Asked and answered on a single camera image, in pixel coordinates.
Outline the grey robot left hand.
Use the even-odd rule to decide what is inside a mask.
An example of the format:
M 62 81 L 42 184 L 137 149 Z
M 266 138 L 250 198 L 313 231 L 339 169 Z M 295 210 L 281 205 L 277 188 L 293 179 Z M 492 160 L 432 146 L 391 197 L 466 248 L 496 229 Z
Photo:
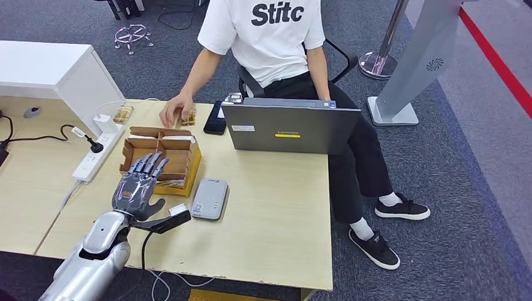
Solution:
M 164 199 L 149 203 L 157 178 L 169 161 L 167 157 L 160 159 L 161 156 L 162 152 L 148 153 L 130 165 L 113 193 L 112 209 L 123 211 L 138 221 L 145 221 L 162 209 Z

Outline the person's right hand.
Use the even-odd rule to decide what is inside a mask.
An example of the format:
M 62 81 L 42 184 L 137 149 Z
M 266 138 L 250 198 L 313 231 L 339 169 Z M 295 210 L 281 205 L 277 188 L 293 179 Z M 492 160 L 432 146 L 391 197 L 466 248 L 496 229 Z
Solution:
M 189 119 L 193 107 L 192 94 L 180 92 L 166 102 L 159 113 L 159 119 L 165 128 L 172 128 L 176 122 Z

